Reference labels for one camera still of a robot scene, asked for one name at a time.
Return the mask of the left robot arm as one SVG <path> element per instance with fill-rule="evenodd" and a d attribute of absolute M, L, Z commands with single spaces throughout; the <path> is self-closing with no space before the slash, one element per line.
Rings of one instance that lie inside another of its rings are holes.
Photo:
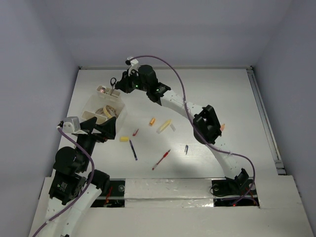
<path fill-rule="evenodd" d="M 97 124 L 97 117 L 83 122 L 67 117 L 57 125 L 73 147 L 62 147 L 55 155 L 44 223 L 35 237 L 74 237 L 94 201 L 108 192 L 110 177 L 95 168 L 91 155 L 96 143 L 115 138 L 116 121 L 112 117 Z"/>

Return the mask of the clear tape roll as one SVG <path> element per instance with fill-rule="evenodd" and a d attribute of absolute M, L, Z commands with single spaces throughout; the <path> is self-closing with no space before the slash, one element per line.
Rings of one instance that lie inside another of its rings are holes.
<path fill-rule="evenodd" d="M 103 109 L 103 108 L 99 108 L 95 113 L 96 113 L 97 115 L 105 116 L 105 113 L 104 113 L 104 109 Z"/>

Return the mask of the black handled scissors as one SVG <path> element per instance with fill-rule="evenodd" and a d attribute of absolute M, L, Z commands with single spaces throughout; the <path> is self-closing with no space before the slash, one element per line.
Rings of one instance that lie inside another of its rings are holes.
<path fill-rule="evenodd" d="M 112 95 L 112 93 L 115 89 L 116 82 L 117 82 L 117 79 L 115 77 L 110 79 L 110 85 L 111 85 L 110 95 Z"/>

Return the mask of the beige masking tape roll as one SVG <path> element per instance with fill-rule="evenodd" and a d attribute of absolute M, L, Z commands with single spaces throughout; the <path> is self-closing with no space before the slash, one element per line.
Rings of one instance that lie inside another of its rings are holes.
<path fill-rule="evenodd" d="M 116 117 L 118 118 L 118 114 L 117 114 L 117 111 L 115 108 L 113 108 L 112 106 L 110 105 L 106 105 L 104 108 L 104 113 L 105 113 L 105 116 L 107 118 L 113 118 L 113 117 Z"/>

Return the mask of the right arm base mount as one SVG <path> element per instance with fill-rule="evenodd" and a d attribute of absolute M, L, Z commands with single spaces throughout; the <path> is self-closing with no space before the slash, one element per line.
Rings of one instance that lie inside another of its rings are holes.
<path fill-rule="evenodd" d="M 215 207 L 232 206 L 257 206 L 259 200 L 253 179 L 246 181 L 245 187 L 237 188 L 232 181 L 226 179 L 215 179 L 211 182 L 209 192 L 213 195 Z"/>

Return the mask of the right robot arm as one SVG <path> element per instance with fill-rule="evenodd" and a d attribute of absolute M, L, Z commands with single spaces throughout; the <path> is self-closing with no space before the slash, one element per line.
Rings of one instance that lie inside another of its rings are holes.
<path fill-rule="evenodd" d="M 115 89 L 125 93 L 134 90 L 146 92 L 147 97 L 162 107 L 169 108 L 187 118 L 194 129 L 194 137 L 209 147 L 218 163 L 221 165 L 231 193 L 240 193 L 246 185 L 249 175 L 240 167 L 233 154 L 223 148 L 214 147 L 222 135 L 221 125 L 214 108 L 211 105 L 199 106 L 187 102 L 184 97 L 175 93 L 169 86 L 159 82 L 152 66 L 142 65 L 137 70 L 128 69 L 123 72 L 120 81 L 115 83 Z"/>

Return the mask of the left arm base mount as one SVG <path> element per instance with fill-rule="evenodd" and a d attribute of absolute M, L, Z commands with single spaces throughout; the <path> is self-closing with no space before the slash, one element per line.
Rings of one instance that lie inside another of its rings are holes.
<path fill-rule="evenodd" d="M 110 180 L 110 186 L 106 193 L 101 194 L 91 207 L 117 208 L 125 207 L 125 179 Z"/>

